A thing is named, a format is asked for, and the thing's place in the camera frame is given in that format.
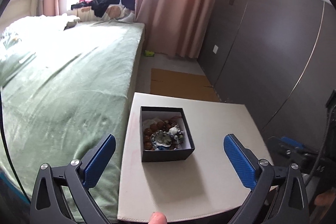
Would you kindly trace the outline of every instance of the headboard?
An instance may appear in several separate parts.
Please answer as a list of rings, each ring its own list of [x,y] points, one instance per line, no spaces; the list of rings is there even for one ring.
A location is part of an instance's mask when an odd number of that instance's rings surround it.
[[[37,16],[37,7],[38,0],[10,1],[0,17],[0,32],[20,18]]]

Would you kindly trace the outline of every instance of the green bedsheet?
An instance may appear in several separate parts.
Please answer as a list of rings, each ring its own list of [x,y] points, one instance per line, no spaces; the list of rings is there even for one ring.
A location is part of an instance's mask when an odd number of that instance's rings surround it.
[[[35,30],[32,38],[18,31],[22,41],[16,46],[28,50],[24,61],[29,58],[29,63],[15,67],[14,74],[2,73],[0,81],[9,152],[28,195],[42,163],[67,165],[111,133],[117,140],[116,151],[90,193],[106,217],[117,221],[121,159],[133,96],[130,84],[143,29],[140,23],[110,21],[80,23],[49,34]],[[17,186],[2,146],[0,165]],[[75,219],[81,221],[68,191],[66,196]]]

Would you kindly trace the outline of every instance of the open box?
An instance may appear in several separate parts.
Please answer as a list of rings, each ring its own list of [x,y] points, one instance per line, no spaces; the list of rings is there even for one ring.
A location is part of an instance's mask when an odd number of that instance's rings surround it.
[[[184,141],[181,144],[181,149],[159,151],[145,150],[143,145],[142,122],[154,118],[159,118],[164,121],[170,120],[172,117],[180,117],[174,118],[174,121],[178,123],[179,128],[184,132]],[[182,108],[142,106],[140,112],[140,136],[142,162],[185,160],[195,150],[193,138],[191,137],[188,123]]]

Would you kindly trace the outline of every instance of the black cable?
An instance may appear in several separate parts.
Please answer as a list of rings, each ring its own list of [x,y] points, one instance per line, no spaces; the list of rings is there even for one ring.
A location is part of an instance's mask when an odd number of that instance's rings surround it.
[[[336,105],[334,105],[331,109],[330,109],[330,112],[328,114],[328,120],[327,120],[327,126],[325,128],[325,133],[324,133],[324,136],[323,136],[323,141],[322,141],[322,145],[320,147],[320,150],[319,150],[319,153],[317,155],[317,158],[315,160],[315,163],[313,165],[313,168],[311,169],[309,175],[308,175],[308,178],[305,180],[305,186],[308,185],[308,183],[310,182],[311,178],[313,177],[317,167],[318,167],[318,164],[319,164],[319,161],[320,161],[320,158],[322,157],[322,153],[324,152],[324,148],[326,146],[326,140],[327,140],[327,135],[328,135],[328,132],[329,132],[329,127],[330,127],[330,122],[331,122],[331,116],[334,112],[336,108]]]
[[[7,143],[6,143],[6,137],[5,137],[5,130],[4,130],[4,127],[3,127],[1,92],[0,92],[0,131],[1,131],[1,139],[2,139],[2,143],[3,143],[3,147],[5,148],[5,152],[6,152],[6,156],[7,156],[9,165],[10,165],[10,167],[11,167],[13,173],[14,173],[14,176],[17,180],[17,183],[20,186],[20,189],[21,189],[22,193],[24,194],[24,196],[26,197],[26,199],[28,200],[28,202],[30,204],[30,199],[27,196],[27,193],[26,193],[26,191],[24,190],[24,188],[21,184],[21,181],[20,181],[20,179],[19,179],[19,177],[18,177],[18,175],[15,171],[14,165],[13,165],[11,157],[9,155],[9,151],[8,151],[8,147],[7,147]]]

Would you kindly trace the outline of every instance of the white light switch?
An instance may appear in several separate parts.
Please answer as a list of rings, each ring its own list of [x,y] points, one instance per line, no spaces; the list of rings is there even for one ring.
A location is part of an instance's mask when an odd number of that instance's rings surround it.
[[[217,47],[217,45],[215,45],[214,47],[213,47],[213,50],[212,50],[215,54],[217,53],[217,51],[218,51],[218,47]]]

